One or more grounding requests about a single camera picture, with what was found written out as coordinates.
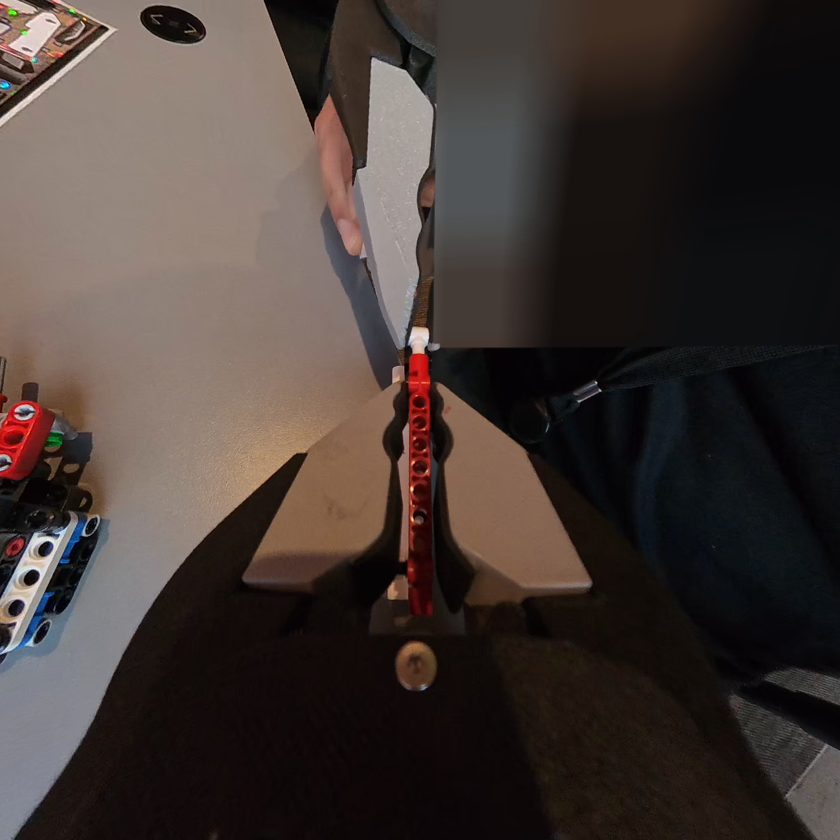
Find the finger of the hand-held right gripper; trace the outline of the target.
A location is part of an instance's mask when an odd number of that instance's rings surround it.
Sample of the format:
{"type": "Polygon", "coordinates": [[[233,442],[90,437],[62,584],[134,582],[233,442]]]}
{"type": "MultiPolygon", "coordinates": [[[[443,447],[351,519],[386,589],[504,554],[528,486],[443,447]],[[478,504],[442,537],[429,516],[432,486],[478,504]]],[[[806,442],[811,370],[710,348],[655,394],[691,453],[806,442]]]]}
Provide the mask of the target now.
{"type": "Polygon", "coordinates": [[[403,350],[434,273],[434,213],[424,215],[421,198],[434,169],[435,109],[405,69],[372,58],[367,123],[353,199],[381,313],[403,350]]]}

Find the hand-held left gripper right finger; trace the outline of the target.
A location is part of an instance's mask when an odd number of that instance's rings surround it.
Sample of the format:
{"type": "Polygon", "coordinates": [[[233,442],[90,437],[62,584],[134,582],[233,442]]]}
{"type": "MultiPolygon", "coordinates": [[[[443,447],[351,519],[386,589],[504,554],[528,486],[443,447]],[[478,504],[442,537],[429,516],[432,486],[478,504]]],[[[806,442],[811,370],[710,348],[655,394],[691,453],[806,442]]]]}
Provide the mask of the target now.
{"type": "Polygon", "coordinates": [[[434,546],[446,603],[581,595],[592,578],[527,451],[434,385],[434,546]]]}

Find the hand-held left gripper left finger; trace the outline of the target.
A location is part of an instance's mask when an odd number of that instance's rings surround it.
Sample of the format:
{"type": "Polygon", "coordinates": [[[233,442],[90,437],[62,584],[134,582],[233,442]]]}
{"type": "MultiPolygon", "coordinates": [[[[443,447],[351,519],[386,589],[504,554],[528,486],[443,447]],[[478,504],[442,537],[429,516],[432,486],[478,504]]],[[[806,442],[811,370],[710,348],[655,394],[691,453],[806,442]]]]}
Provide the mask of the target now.
{"type": "Polygon", "coordinates": [[[285,594],[380,597],[400,569],[405,389],[390,385],[304,455],[243,575],[285,594]]]}

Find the red brick beam with holes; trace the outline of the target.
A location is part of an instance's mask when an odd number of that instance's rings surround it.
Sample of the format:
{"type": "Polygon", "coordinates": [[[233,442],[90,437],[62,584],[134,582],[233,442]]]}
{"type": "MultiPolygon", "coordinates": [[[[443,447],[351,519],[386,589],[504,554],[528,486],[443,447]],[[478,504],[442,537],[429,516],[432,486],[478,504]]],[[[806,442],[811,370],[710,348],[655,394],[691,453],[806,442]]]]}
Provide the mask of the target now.
{"type": "Polygon", "coordinates": [[[414,616],[431,616],[434,599],[431,378],[424,350],[414,350],[407,376],[408,603],[414,616]]]}

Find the black oval desk control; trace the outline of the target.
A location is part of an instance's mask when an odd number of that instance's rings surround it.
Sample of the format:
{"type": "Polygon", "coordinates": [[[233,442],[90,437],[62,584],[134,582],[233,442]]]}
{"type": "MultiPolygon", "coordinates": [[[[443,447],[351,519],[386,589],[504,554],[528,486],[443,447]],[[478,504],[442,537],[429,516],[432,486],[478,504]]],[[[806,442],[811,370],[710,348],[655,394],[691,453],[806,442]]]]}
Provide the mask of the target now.
{"type": "Polygon", "coordinates": [[[140,11],[142,26],[155,37],[168,43],[192,46],[201,43],[207,29],[193,13],[170,5],[151,5],[140,11]]]}

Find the grey desk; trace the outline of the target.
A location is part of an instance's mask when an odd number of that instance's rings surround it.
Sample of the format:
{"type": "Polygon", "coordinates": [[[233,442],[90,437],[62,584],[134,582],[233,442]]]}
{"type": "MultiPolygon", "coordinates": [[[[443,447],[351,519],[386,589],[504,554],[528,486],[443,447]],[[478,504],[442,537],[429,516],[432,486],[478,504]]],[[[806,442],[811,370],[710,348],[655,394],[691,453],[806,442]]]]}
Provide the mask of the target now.
{"type": "Polygon", "coordinates": [[[2,838],[67,766],[132,635],[196,546],[378,393],[392,342],[343,252],[263,2],[69,2],[114,28],[2,127],[11,402],[92,437],[104,534],[59,625],[2,664],[2,838]]]}

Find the person's right hand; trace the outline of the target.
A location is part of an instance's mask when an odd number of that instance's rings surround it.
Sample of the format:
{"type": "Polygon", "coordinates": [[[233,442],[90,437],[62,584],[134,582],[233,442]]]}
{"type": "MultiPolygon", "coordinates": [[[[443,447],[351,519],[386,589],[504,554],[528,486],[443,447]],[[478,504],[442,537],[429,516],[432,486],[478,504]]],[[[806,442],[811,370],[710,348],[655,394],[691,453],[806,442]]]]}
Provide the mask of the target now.
{"type": "Polygon", "coordinates": [[[364,241],[354,206],[353,155],[349,139],[330,96],[313,125],[322,187],[331,218],[346,252],[364,257],[364,241]]]}

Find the person's black top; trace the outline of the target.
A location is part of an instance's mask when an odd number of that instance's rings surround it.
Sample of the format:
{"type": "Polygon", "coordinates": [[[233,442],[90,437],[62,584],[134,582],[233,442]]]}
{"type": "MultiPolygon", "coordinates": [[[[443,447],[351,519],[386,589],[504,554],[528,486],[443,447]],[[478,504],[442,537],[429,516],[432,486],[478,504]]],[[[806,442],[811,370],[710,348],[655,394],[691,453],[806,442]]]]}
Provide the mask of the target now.
{"type": "Polygon", "coordinates": [[[723,684],[838,745],[839,349],[437,350],[434,378],[561,473],[649,563],[723,684]]]}

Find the brick car model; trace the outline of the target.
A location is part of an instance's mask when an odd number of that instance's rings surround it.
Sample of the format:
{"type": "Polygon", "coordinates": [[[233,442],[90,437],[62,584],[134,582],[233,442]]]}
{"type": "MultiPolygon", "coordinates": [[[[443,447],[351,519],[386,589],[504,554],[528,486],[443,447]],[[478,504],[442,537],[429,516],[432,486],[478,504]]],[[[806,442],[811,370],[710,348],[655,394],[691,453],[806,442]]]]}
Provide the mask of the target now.
{"type": "Polygon", "coordinates": [[[92,450],[39,384],[1,394],[1,660],[36,648],[73,602],[101,518],[81,484],[92,450]]]}

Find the holographic sticker sheet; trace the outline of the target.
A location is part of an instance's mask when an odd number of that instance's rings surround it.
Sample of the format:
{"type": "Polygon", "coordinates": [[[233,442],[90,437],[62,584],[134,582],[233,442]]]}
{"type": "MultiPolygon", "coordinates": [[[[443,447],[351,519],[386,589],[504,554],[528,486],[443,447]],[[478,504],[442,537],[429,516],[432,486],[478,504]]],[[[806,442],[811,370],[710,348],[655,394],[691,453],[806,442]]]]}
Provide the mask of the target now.
{"type": "Polygon", "coordinates": [[[1,124],[117,32],[58,1],[1,2],[1,124]]]}

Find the grey fabric chair seat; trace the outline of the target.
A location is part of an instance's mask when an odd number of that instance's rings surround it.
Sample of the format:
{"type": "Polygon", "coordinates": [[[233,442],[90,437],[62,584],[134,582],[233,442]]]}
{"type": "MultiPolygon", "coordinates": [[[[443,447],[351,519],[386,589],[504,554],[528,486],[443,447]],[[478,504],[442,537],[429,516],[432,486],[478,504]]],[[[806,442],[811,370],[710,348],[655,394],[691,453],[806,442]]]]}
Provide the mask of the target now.
{"type": "Polygon", "coordinates": [[[814,838],[839,838],[839,751],[796,723],[733,696],[753,755],[814,838]]]}

